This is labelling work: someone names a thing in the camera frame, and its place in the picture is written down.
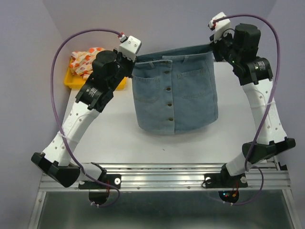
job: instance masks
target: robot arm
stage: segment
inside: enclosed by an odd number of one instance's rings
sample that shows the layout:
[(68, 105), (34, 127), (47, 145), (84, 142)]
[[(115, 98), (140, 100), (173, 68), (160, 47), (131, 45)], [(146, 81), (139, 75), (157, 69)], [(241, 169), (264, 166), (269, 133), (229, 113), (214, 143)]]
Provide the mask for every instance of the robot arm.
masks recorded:
[[(247, 95), (257, 130), (268, 106), (273, 87), (270, 63), (266, 58), (256, 56), (261, 36), (258, 28), (250, 24), (239, 24), (235, 27), (234, 36), (232, 36), (229, 33), (233, 30), (230, 28), (229, 19), (214, 22), (224, 16), (222, 12), (212, 18), (208, 24), (209, 28), (215, 31), (215, 34), (210, 37), (210, 46), (216, 61), (225, 60), (233, 66), (233, 72)], [(270, 105), (267, 118), (249, 158), (249, 167), (295, 147), (295, 140), (287, 137), (281, 125), (274, 99)], [(206, 187), (233, 187), (236, 181), (244, 176), (245, 159), (251, 143), (243, 144), (242, 152), (226, 163), (220, 174), (211, 175), (213, 179), (206, 184)]]
[[(71, 156), (63, 137), (73, 152), (87, 128), (113, 98), (113, 91), (122, 79), (132, 75), (141, 41), (125, 35), (120, 40), (122, 44), (118, 50), (102, 51), (92, 62), (93, 73), (76, 95), (76, 101), (62, 125), (65, 136), (58, 132), (42, 153), (34, 153), (31, 158), (44, 173), (64, 187), (71, 186), (75, 181), (88, 179), (81, 175), (79, 167), (71, 164)], [(84, 166), (88, 174), (97, 180), (101, 180), (101, 176), (105, 174), (105, 170), (97, 164)]]

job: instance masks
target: glass panel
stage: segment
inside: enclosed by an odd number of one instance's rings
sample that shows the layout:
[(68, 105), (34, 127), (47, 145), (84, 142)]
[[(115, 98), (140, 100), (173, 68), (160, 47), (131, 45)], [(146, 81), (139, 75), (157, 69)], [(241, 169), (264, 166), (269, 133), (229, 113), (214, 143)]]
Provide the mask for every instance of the glass panel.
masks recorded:
[[(240, 191), (245, 201), (256, 191)], [(253, 203), (229, 206), (218, 192), (122, 193), (112, 207), (91, 206), (86, 192), (47, 193), (40, 229), (292, 229), (281, 190)]]

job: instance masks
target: yellow plastic bin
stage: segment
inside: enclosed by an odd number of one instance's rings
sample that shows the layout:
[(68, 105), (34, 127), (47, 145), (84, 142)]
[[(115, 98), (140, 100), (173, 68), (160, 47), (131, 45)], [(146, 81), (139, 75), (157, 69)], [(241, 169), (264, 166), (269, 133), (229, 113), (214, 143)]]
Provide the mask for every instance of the yellow plastic bin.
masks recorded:
[[(86, 80), (82, 78), (82, 76), (72, 75), (70, 68), (66, 72), (65, 79), (63, 83), (71, 89), (81, 89), (81, 87), (85, 84)], [(127, 77), (120, 82), (119, 86), (116, 90), (122, 90), (125, 88), (127, 82)]]

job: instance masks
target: screw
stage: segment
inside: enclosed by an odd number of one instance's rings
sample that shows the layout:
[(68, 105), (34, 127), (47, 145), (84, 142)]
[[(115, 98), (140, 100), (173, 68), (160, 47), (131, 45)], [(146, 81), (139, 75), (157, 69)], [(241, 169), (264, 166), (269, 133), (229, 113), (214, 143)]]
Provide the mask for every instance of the screw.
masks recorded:
[(241, 181), (243, 184), (245, 184), (245, 183), (247, 183), (247, 178), (246, 178), (246, 177), (241, 177), (241, 178), (240, 178), (240, 181)]
[(116, 185), (119, 185), (120, 182), (121, 182), (121, 180), (120, 180), (119, 178), (114, 179), (114, 183), (115, 183)]

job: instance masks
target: waistband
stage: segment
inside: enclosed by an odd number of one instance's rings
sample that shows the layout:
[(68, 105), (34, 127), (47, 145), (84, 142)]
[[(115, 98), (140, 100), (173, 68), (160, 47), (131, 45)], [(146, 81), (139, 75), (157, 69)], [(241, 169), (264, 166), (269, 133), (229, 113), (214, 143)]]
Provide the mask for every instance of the waistband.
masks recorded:
[(137, 57), (136, 65), (147, 62), (159, 62), (160, 60), (185, 61), (202, 59), (205, 56), (212, 56), (212, 49), (208, 44), (184, 47), (179, 49), (153, 52)]

